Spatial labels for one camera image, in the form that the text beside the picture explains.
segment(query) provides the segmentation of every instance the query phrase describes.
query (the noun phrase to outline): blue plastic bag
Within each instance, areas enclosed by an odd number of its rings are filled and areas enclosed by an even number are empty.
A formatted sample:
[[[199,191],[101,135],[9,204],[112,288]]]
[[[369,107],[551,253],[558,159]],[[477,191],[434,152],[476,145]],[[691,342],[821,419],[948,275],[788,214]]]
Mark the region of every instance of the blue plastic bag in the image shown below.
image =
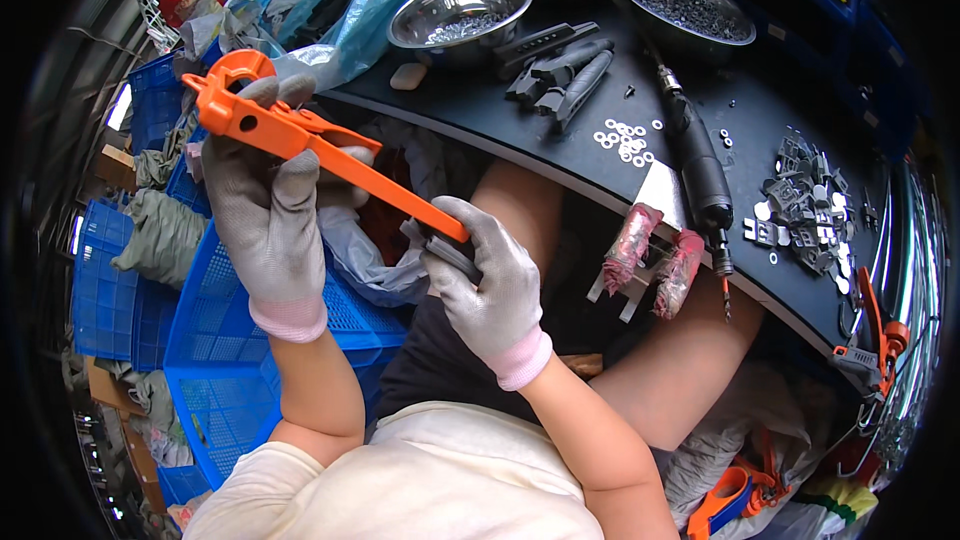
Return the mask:
[[[311,17],[321,0],[228,0],[220,48],[270,56],[277,75],[312,75],[317,92],[348,82],[387,51],[387,26],[408,0],[351,0],[343,16],[315,44],[286,52],[281,44]]]

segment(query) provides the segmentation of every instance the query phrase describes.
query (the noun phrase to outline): cardboard box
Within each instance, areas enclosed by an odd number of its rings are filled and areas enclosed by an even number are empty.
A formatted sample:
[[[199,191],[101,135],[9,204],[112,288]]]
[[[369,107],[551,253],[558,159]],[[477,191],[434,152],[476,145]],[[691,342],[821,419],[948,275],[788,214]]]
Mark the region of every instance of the cardboard box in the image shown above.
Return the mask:
[[[124,384],[114,379],[110,371],[94,365],[93,361],[93,356],[86,358],[86,377],[90,380],[90,398],[119,411],[121,419],[130,419],[131,414],[146,417],[147,413],[130,397]]]
[[[150,501],[150,507],[154,513],[163,514],[167,512],[167,505],[163,499],[160,478],[157,476],[157,463],[150,456],[150,449],[137,431],[127,422],[123,423],[124,442],[126,442],[126,453],[129,455],[129,461],[133,465],[133,473],[143,489],[143,494]]]
[[[134,173],[134,155],[128,154],[109,144],[97,157],[93,174],[111,186],[122,188],[129,193],[137,192],[137,174]]]

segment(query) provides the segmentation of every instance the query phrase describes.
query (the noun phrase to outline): black shorts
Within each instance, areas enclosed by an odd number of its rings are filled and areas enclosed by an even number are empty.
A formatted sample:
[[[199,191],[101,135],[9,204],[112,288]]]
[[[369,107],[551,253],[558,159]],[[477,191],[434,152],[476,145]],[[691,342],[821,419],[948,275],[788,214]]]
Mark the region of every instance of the black shorts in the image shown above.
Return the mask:
[[[450,326],[444,303],[425,296],[414,311],[406,340],[380,376],[383,395],[379,419],[426,401],[447,401],[487,407],[541,425],[520,392],[507,392],[480,357],[467,348]],[[657,468],[664,470],[671,450],[650,447]]]

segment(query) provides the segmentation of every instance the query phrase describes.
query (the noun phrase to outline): work glove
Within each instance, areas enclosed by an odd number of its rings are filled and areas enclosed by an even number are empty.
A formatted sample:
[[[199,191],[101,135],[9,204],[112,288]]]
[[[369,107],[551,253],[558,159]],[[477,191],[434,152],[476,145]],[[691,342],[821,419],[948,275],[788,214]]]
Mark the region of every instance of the work glove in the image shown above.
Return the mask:
[[[265,77],[238,96],[264,108],[276,101],[297,108],[313,90],[308,75],[282,82]],[[366,148],[350,146],[343,151],[367,165],[374,162]],[[320,170],[317,154],[310,149],[283,162],[243,142],[211,136],[203,143],[201,158],[213,222],[249,293],[253,321],[283,341],[314,341],[327,329],[327,270],[317,208],[358,207],[369,195]]]
[[[496,374],[500,388],[520,390],[540,375],[553,353],[540,327],[540,271],[493,215],[453,196],[438,196],[433,205],[469,231],[483,280],[475,287],[460,269],[424,251],[420,258],[430,284],[450,325]]]

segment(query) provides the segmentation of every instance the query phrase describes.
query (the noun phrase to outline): white shirt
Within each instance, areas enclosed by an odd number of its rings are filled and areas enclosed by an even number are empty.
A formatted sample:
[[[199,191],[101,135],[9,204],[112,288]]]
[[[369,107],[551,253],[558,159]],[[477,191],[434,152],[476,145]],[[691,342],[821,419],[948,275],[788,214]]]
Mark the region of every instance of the white shirt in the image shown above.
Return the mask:
[[[542,427],[460,402],[381,420],[328,468],[283,442],[240,457],[184,538],[600,539]]]

